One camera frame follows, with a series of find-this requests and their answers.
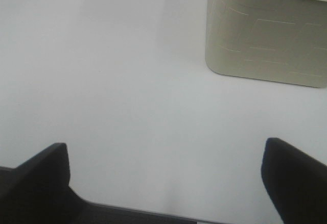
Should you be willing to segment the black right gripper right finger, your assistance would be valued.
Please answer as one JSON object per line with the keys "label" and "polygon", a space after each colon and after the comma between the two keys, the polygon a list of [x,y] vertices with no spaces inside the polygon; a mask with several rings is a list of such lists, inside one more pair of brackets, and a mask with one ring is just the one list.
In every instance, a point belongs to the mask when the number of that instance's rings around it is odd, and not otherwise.
{"label": "black right gripper right finger", "polygon": [[268,138],[261,177],[283,223],[326,223],[326,165],[279,138]]}

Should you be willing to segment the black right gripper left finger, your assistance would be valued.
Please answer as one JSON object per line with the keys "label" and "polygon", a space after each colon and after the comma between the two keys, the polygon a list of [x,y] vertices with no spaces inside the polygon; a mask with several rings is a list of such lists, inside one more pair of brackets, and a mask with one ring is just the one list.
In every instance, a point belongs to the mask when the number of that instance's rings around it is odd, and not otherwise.
{"label": "black right gripper left finger", "polygon": [[69,186],[67,146],[54,143],[1,177],[1,223],[72,223],[86,202]]}

